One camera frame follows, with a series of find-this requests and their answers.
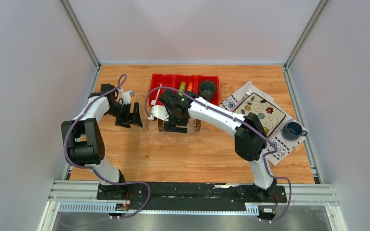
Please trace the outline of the dark grey mug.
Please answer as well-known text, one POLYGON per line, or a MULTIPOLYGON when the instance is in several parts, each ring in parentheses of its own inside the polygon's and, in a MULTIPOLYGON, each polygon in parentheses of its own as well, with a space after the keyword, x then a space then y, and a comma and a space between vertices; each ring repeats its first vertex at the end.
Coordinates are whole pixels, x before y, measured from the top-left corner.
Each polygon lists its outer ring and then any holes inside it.
POLYGON ((214 82, 210 80, 202 81, 199 85, 199 96, 206 101, 211 101, 214 98, 217 87, 214 82))

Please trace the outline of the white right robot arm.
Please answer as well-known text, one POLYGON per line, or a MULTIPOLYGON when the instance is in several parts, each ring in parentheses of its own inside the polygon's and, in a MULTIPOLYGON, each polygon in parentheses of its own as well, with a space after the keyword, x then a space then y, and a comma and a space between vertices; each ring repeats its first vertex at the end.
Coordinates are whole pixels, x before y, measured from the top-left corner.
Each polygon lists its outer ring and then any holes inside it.
POLYGON ((178 94, 173 88, 166 88, 159 101, 166 108, 169 119, 198 119, 228 133, 234 138, 236 154, 249 163, 256 197, 266 202, 275 195, 277 180, 270 174, 264 157, 270 141, 256 114, 233 113, 189 91, 178 94))

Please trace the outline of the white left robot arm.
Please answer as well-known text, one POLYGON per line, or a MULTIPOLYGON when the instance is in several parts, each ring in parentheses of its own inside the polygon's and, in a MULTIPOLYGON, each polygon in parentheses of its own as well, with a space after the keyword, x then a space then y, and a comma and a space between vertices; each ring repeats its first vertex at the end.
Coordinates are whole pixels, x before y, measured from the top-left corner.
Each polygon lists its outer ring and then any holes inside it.
POLYGON ((116 126, 143 127, 139 103, 131 102, 134 95, 132 90, 124 91, 119 86, 103 84, 100 92, 89 95, 87 104, 76 117, 61 124, 66 161, 76 168, 91 171, 101 185, 110 186, 109 193, 117 200, 126 197, 128 186, 121 170, 106 158, 99 123, 104 116, 110 115, 115 118, 116 126))

